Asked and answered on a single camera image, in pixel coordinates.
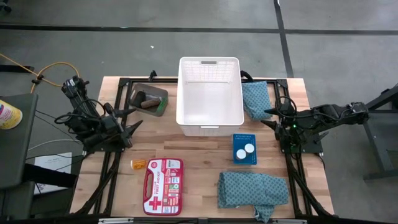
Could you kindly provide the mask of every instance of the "wooden tabletop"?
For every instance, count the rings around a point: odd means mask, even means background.
[[[119,78],[104,77],[99,93],[99,101],[114,105]],[[297,104],[298,110],[309,109],[307,93],[302,78],[288,78],[290,97]],[[151,84],[165,89],[169,93],[169,104],[161,117],[141,112],[134,112],[127,118],[127,125],[144,120],[139,126],[132,141],[133,147],[122,153],[118,180],[114,193],[112,216],[144,217],[142,209],[142,192],[145,170],[132,170],[132,159],[178,158],[184,162],[183,207],[179,217],[208,218],[253,218],[252,206],[239,208],[217,208],[217,181],[219,173],[226,170],[251,170],[253,172],[282,177],[289,187],[284,155],[280,152],[279,143],[274,132],[258,121],[251,121],[245,114],[244,124],[239,133],[256,135],[257,165],[237,166],[232,162],[231,137],[186,137],[175,121],[177,101],[177,84]],[[269,85],[270,100],[273,104],[275,94]],[[78,178],[71,212],[77,211],[89,199],[100,179],[103,163],[103,152],[96,152],[87,157],[82,165]],[[330,193],[325,171],[321,160],[312,154],[302,156],[308,188],[323,207],[333,213]],[[106,200],[108,188],[104,191]],[[300,208],[304,210],[303,197],[298,190]],[[292,218],[294,211],[291,197],[287,205],[275,208],[272,218]]]

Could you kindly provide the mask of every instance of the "gray floor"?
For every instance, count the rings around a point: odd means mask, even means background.
[[[12,0],[13,12],[0,21],[19,24],[136,27],[277,28],[271,0],[50,1]],[[286,29],[396,30],[398,0],[280,0]],[[184,56],[237,57],[256,77],[286,77],[278,34],[206,34],[145,32],[55,32],[1,30],[0,52],[26,65],[58,61],[74,64],[98,96],[105,75],[175,76]],[[398,36],[288,35],[295,77],[305,79],[312,106],[367,102],[398,83]],[[0,58],[0,63],[8,63]],[[67,67],[47,71],[61,83],[73,75]],[[28,93],[32,75],[2,73],[0,95]],[[43,84],[38,110],[58,116],[71,110],[63,93]],[[31,145],[67,139],[36,120]],[[364,182],[377,171],[364,129],[342,126],[323,140],[326,175],[335,213],[345,218],[398,221],[398,179]],[[30,156],[73,150],[73,142],[47,145]]]

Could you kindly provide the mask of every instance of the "blue cloth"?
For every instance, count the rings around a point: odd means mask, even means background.
[[[252,172],[221,172],[218,207],[254,206],[254,218],[268,222],[276,205],[287,204],[289,191],[283,178]]]
[[[242,83],[243,108],[253,120],[270,118],[264,110],[271,109],[267,82]]]

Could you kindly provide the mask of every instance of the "blue pegboard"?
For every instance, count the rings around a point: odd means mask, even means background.
[[[255,134],[233,134],[233,159],[236,165],[257,165],[257,146],[256,146],[256,135]],[[236,151],[244,149],[246,144],[252,144],[254,146],[254,152],[248,154],[244,159],[236,158]]]

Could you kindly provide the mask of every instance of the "white plastic basket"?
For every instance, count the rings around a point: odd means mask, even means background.
[[[186,136],[230,136],[243,124],[239,60],[180,59],[176,120]]]

